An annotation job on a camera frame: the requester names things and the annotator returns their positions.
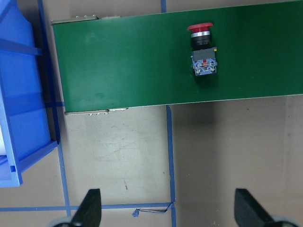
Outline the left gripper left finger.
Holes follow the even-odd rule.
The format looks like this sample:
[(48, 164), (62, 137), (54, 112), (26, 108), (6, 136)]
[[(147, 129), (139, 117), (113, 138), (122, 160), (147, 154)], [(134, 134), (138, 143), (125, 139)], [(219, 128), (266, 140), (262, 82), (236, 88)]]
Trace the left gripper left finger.
[(81, 205), (71, 219), (72, 227), (99, 227), (101, 222), (100, 189), (88, 190)]

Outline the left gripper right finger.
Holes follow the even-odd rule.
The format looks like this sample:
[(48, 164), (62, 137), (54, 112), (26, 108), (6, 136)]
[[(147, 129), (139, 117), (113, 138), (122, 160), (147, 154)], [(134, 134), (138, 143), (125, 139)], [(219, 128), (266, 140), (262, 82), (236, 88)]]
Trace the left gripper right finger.
[(239, 227), (265, 227), (274, 223), (273, 218), (244, 188), (235, 190), (234, 218)]

